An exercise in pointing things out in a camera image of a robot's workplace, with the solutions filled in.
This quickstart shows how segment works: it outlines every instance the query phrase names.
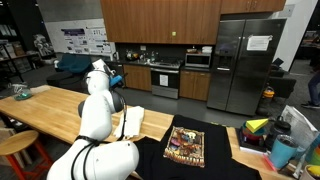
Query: lower cabinet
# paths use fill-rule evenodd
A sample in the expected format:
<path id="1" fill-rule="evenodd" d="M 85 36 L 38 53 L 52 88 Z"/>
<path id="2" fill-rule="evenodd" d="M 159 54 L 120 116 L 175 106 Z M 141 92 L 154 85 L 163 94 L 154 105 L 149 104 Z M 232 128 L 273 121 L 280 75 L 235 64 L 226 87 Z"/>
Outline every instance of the lower cabinet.
<path id="1" fill-rule="evenodd" d="M 123 65 L 123 72 L 128 73 L 125 77 L 126 87 L 151 91 L 150 67 Z"/>
<path id="2" fill-rule="evenodd" d="M 180 73 L 179 96 L 207 101 L 210 73 L 182 70 Z"/>

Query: microwave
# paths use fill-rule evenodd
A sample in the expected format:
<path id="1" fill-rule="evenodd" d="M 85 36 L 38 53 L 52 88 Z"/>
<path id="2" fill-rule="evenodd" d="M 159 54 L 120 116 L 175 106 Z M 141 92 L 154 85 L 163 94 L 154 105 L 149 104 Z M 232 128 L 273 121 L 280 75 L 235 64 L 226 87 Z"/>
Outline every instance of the microwave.
<path id="1" fill-rule="evenodd" d="M 211 53 L 186 54 L 185 66 L 209 68 L 211 63 Z"/>

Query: oven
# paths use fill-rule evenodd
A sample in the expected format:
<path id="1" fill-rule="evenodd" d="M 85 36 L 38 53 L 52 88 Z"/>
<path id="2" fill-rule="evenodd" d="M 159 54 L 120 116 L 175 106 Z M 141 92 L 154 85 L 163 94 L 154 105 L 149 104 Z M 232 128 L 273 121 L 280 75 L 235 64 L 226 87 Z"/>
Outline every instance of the oven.
<path id="1" fill-rule="evenodd" d="M 179 69 L 151 68 L 152 94 L 178 99 Z"/>

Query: stove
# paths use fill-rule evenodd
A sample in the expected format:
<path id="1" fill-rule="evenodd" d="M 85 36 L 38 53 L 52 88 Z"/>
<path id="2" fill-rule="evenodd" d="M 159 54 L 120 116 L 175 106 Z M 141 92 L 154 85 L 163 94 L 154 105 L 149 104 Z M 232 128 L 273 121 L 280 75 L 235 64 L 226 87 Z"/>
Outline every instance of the stove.
<path id="1" fill-rule="evenodd" d="M 178 99 L 180 72 L 183 60 L 162 57 L 150 63 L 152 94 Z"/>
<path id="2" fill-rule="evenodd" d="M 166 68 L 166 69 L 179 69 L 182 63 L 183 63 L 183 60 L 179 58 L 162 57 L 162 58 L 159 58 L 159 60 L 150 62 L 150 66 Z"/>

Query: person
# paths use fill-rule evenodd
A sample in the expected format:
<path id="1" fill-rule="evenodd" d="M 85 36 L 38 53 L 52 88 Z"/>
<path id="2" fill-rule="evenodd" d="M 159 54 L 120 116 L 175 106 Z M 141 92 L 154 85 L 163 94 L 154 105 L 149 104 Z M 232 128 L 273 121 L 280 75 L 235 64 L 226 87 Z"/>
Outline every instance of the person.
<path id="1" fill-rule="evenodd" d="M 315 75 L 308 83 L 310 101 L 305 104 L 301 104 L 304 108 L 320 109 L 320 93 L 317 90 L 317 85 L 320 83 L 320 64 L 313 68 Z"/>

